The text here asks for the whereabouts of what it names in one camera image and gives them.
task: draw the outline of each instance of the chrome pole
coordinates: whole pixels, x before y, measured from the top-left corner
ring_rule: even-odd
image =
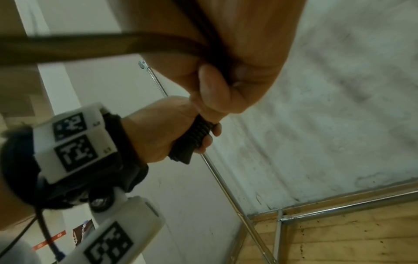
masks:
[[[340,214],[348,214],[352,212],[358,212],[367,209],[373,209],[377,207],[389,206],[393,204],[406,203],[410,201],[415,201],[418,199],[418,190],[412,190],[402,194],[393,194],[381,198],[376,198],[372,200],[362,201],[354,204],[348,204],[343,206],[338,206],[334,208],[328,208],[324,210],[318,210],[314,212],[304,213],[304,214],[294,214],[294,215],[285,215],[282,217],[281,221],[283,224],[290,224],[293,222],[302,222],[308,221],[323,217],[329,217]]]
[[[139,62],[139,66],[142,69],[146,69],[148,71],[148,73],[151,75],[151,78],[155,81],[155,83],[157,84],[158,88],[160,89],[161,93],[165,97],[167,97],[168,96],[167,92],[162,87],[162,85],[159,82],[158,78],[155,76],[153,70],[147,65],[147,63],[142,60],[142,61]],[[224,179],[222,178],[221,174],[219,173],[219,171],[217,170],[217,168],[215,167],[215,165],[213,164],[213,162],[209,158],[208,154],[204,153],[201,156],[202,156],[202,159],[205,162],[205,164],[208,166],[210,172],[214,176],[216,182],[221,187],[221,190],[225,194],[226,198],[228,199],[228,201],[230,202],[230,204],[234,208],[236,214],[238,215],[238,217],[240,218],[240,220],[242,221],[242,223],[244,224],[244,226],[247,228],[248,233],[253,238],[253,240],[256,243],[258,249],[260,250],[261,254],[263,255],[264,260],[266,261],[266,263],[268,263],[268,264],[275,264],[276,263],[276,260],[275,260],[275,258],[273,256],[273,254],[270,252],[270,250],[267,248],[266,244],[261,239],[260,235],[255,230],[255,228],[254,228],[253,224],[251,223],[250,219],[244,213],[244,210],[242,209],[242,207],[239,205],[237,199],[232,194],[232,191],[226,185],[226,182],[224,181]]]

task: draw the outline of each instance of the red sign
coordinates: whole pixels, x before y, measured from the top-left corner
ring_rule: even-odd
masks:
[[[66,235],[66,234],[67,234],[67,232],[64,230],[64,231],[62,231],[61,233],[58,233],[58,234],[54,235],[53,237],[51,237],[51,240],[49,240],[49,241],[44,241],[44,242],[39,243],[38,245],[34,246],[34,247],[32,248],[32,251],[37,251],[38,249],[45,247],[46,245],[50,244],[52,241],[55,241],[55,240],[57,240],[58,238],[60,238],[60,237],[62,237],[62,236],[64,236],[64,235]]]

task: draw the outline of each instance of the tool handle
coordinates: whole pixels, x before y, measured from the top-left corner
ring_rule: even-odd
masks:
[[[212,123],[198,115],[189,130],[174,143],[169,153],[170,159],[189,164],[193,152],[202,145],[203,138],[209,134],[212,127]]]

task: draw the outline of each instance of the black cable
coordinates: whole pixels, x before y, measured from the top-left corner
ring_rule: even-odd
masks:
[[[55,259],[58,262],[62,261],[65,257],[65,254],[62,253],[58,249],[57,245],[52,241],[51,234],[49,233],[49,230],[47,228],[47,224],[45,223],[45,219],[44,219],[44,216],[42,214],[42,209],[39,208],[39,207],[35,207],[35,214],[36,214],[36,217],[38,218],[39,228],[40,228],[42,234],[44,235],[45,240],[47,241],[47,244],[48,244],[49,248],[51,249],[52,253],[54,254]]]
[[[16,243],[19,241],[19,239],[22,238],[22,236],[26,233],[26,231],[35,223],[37,217],[35,216],[28,224],[27,226],[20,232],[20,234],[17,235],[17,237],[5,248],[1,251],[0,253],[0,259],[7,253],[9,252],[10,249],[12,249],[12,247],[14,245],[16,245]]]

